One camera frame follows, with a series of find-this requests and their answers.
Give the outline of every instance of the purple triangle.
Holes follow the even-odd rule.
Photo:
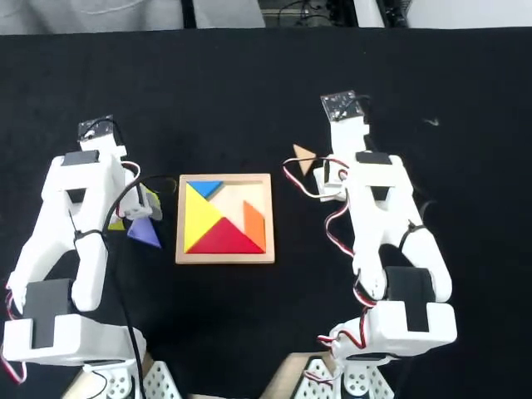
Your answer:
[[[130,229],[127,231],[127,236],[131,239],[141,241],[142,243],[161,248],[159,239],[157,238],[153,224],[151,224],[150,218],[133,220]]]

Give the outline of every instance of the black tabletop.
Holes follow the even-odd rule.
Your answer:
[[[323,231],[338,203],[304,197],[279,168],[293,143],[328,153],[319,96],[354,89],[372,98],[379,149],[401,155],[436,201],[426,225],[453,278],[457,342],[416,358],[404,396],[517,397],[530,346],[531,47],[530,29],[0,37],[1,275],[32,232],[52,157],[76,149],[79,121],[112,113],[147,174],[271,173],[273,265],[175,265],[171,194],[156,227],[163,250],[131,240],[111,250],[134,324],[180,389],[258,397],[289,353],[320,349],[317,334],[360,312],[349,261]],[[351,235],[345,221],[334,229]],[[70,256],[52,277],[74,273]],[[91,316],[123,324],[108,282]],[[28,369],[19,388],[0,373],[2,397],[59,397],[77,372]],[[400,369],[383,368],[392,386]]]

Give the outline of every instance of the white robotic arm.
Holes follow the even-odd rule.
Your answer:
[[[3,356],[8,361],[85,365],[87,371],[98,370],[110,380],[134,376],[139,397],[140,378],[128,328],[101,324],[80,313],[100,304],[108,255],[102,235],[108,227],[106,217],[140,168],[134,174],[125,167],[131,164],[121,161],[126,148],[116,144],[112,130],[98,132],[96,123],[81,135],[80,145],[81,151],[53,159],[35,229],[7,282],[23,318],[6,322]],[[143,185],[132,188],[116,207],[111,224],[119,217],[158,219],[162,213],[154,196]],[[80,259],[75,281],[45,280],[71,250]],[[135,328],[133,333],[142,359],[145,339]],[[130,385],[131,377],[126,380]]]
[[[333,153],[313,172],[319,193],[331,195],[322,200],[348,201],[355,233],[353,291],[366,299],[360,318],[318,337],[344,376],[364,376],[369,367],[454,342],[457,334],[454,310],[446,303],[451,277],[434,236],[423,225],[402,161],[367,150],[363,97],[353,91],[322,97]],[[383,244],[398,248],[413,267],[383,267]],[[368,384],[338,378],[336,398],[341,391],[358,397],[368,392]]]

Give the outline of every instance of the pink triangle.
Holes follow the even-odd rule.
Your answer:
[[[263,254],[264,251],[226,218],[220,219],[187,254]]]

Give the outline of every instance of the blue triangle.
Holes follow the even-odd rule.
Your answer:
[[[150,218],[133,220],[130,229],[127,231],[127,236],[131,239],[141,241],[142,243],[161,248]]]
[[[198,191],[198,193],[200,193],[203,198],[208,200],[209,196],[213,194],[218,189],[218,187],[222,185],[223,181],[196,180],[196,181],[188,181],[187,183],[191,185],[194,190]]]

